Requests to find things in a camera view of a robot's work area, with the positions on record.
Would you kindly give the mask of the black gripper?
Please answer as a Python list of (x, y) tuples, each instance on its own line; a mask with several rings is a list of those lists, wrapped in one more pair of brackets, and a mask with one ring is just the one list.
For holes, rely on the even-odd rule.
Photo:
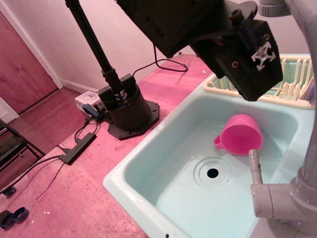
[(227, 76), (247, 101), (257, 101), (283, 79), (279, 49), (257, 7), (214, 7), (190, 31), (189, 44), (219, 77)]

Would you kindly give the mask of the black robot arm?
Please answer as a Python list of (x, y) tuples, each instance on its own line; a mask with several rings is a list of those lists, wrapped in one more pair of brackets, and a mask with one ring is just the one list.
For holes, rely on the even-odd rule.
[(247, 101), (283, 79), (277, 43), (254, 1), (119, 0), (117, 4), (167, 57), (186, 46)]

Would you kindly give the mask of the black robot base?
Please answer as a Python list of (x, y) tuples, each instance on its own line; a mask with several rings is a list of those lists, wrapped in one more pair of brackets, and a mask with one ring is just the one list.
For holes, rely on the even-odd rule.
[(144, 134), (159, 119), (159, 104), (145, 100), (132, 74), (119, 78), (114, 69), (104, 72), (108, 86), (97, 92), (94, 108), (109, 123), (108, 133), (119, 140)]

